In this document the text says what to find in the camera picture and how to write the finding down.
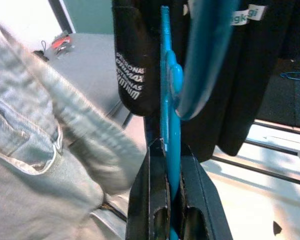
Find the black Petronas t-shirt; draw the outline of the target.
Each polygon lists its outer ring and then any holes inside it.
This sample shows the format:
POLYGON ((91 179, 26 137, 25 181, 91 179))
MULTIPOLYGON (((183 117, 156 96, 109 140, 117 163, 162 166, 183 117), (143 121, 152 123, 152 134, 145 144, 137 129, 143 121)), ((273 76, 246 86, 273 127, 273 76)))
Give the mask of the black Petronas t-shirt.
MULTIPOLYGON (((170 7, 172 47, 185 61, 190 28, 187 0, 112 0, 118 92, 125 107, 144 117, 146 141, 160 135, 160 8, 170 7)), ((200 161, 215 147, 235 156, 257 117, 300 0, 241 0, 251 18, 233 27, 231 39, 205 107, 181 127, 181 140, 200 161)))

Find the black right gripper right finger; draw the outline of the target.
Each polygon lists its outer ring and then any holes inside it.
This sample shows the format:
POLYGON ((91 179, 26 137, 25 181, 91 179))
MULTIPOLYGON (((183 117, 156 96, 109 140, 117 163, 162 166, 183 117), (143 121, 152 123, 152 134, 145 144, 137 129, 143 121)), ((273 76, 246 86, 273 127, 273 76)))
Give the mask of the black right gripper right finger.
POLYGON ((218 190, 185 143, 181 145, 178 201, 181 240, 233 240, 218 190))

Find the light blue denim shorts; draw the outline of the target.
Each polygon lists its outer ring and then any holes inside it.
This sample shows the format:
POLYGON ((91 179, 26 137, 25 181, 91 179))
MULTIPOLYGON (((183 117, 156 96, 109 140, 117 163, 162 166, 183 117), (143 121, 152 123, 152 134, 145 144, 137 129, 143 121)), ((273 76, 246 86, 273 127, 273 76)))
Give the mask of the light blue denim shorts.
POLYGON ((0 240, 125 240, 144 157, 0 24, 0 240))

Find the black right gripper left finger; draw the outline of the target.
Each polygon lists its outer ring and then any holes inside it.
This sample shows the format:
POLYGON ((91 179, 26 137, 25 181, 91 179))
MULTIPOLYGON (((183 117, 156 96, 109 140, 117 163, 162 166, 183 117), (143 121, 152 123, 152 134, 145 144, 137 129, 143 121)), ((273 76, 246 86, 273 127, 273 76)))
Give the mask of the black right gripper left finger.
POLYGON ((131 187, 125 240, 172 240, 171 195, 163 140, 153 140, 131 187))

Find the blue plastic hanger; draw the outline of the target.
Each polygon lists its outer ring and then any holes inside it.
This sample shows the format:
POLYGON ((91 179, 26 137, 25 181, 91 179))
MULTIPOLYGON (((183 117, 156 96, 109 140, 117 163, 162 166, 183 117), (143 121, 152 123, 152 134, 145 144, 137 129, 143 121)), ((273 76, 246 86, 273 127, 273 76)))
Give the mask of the blue plastic hanger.
POLYGON ((241 0, 193 0, 181 92, 175 111, 184 121, 197 116, 215 87, 241 0))
POLYGON ((169 240, 179 240, 177 193, 180 185, 181 120, 176 113, 175 102, 183 85, 183 69, 177 63, 172 50, 170 9, 160 7, 160 133, 166 159, 166 173, 170 190, 169 240))
POLYGON ((300 71, 282 72, 280 76, 289 80, 300 81, 300 71))

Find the grey upholstered ottoman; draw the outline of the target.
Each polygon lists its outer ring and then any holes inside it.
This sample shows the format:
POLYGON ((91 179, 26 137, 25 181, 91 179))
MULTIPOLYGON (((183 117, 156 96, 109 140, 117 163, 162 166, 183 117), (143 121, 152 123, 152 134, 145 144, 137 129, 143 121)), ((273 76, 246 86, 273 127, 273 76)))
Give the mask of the grey upholstered ottoman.
POLYGON ((45 51, 48 64, 66 78, 107 118, 125 128, 131 119, 118 91, 112 34, 73 33, 68 52, 45 51))

